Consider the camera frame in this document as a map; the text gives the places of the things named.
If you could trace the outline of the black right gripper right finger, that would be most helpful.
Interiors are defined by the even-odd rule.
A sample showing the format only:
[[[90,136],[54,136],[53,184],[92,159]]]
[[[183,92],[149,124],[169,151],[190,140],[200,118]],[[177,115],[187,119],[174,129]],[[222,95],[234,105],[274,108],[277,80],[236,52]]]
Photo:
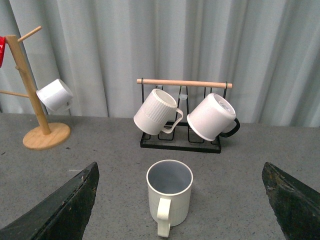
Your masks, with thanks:
[[[320,193],[270,162],[262,181],[276,220],[287,240],[320,238]]]

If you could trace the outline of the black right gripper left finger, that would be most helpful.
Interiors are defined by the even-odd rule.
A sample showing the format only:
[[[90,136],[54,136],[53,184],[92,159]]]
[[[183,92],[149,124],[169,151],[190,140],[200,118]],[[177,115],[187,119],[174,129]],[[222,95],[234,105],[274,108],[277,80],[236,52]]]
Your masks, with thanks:
[[[30,211],[0,230],[2,240],[81,240],[100,174],[92,162]]]

